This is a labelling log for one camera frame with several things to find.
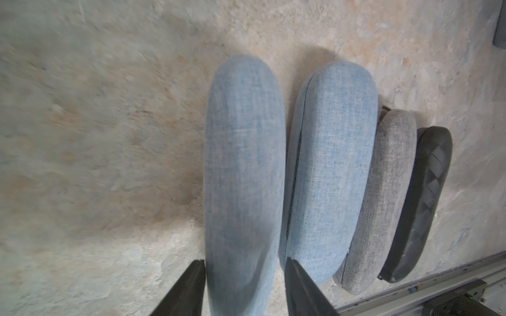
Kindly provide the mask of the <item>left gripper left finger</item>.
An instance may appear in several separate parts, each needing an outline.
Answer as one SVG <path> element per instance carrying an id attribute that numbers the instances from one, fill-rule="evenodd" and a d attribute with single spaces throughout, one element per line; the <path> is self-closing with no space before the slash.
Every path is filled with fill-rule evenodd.
<path id="1" fill-rule="evenodd" d="M 194 260 L 151 316 L 201 316 L 206 285 L 204 260 Z"/>

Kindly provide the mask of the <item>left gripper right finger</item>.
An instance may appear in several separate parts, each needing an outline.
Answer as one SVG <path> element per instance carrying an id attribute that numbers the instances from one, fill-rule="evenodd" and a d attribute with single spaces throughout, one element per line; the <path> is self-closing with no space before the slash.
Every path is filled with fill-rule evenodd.
<path id="1" fill-rule="evenodd" d="M 339 314 L 297 260 L 287 258 L 285 289 L 290 316 Z"/>

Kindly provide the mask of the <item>beige glasses case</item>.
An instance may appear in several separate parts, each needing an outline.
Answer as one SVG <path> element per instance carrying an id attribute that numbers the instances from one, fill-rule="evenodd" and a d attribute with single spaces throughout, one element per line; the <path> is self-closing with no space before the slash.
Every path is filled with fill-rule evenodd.
<path id="1" fill-rule="evenodd" d="M 416 119 L 408 111 L 383 109 L 357 227 L 333 280 L 350 294 L 364 292 L 390 252 L 411 180 Z"/>

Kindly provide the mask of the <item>blue case pink glasses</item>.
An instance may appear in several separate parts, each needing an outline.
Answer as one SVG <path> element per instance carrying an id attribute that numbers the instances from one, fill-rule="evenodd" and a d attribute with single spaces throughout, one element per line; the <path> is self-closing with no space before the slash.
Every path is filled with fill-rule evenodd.
<path id="1" fill-rule="evenodd" d="M 378 120 L 378 92 L 360 65 L 336 61 L 300 87 L 287 148 L 279 260 L 316 284 L 343 263 L 357 227 Z"/>

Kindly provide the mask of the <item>tan blue glasses case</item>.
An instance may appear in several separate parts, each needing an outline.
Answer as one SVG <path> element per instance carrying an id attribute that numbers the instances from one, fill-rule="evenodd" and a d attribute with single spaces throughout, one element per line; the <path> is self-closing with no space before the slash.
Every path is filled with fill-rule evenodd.
<path id="1" fill-rule="evenodd" d="M 204 231 L 212 315 L 263 315 L 277 265 L 286 150 L 274 73 L 227 60 L 210 91 L 204 141 Z"/>

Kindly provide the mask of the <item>black tan case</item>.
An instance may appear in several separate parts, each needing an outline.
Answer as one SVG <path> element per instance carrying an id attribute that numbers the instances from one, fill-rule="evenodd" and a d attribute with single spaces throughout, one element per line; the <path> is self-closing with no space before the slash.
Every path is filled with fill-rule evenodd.
<path id="1" fill-rule="evenodd" d="M 415 163 L 397 230 L 379 278 L 398 283 L 415 268 L 426 245 L 453 152 L 450 131 L 418 129 Z"/>

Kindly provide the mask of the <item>teal glasses case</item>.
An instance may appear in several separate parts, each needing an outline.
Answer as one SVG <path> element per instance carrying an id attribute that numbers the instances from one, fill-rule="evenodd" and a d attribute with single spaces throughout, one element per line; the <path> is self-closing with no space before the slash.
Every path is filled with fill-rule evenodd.
<path id="1" fill-rule="evenodd" d="M 502 7 L 495 29 L 493 45 L 504 50 L 506 49 L 506 0 L 502 1 Z"/>

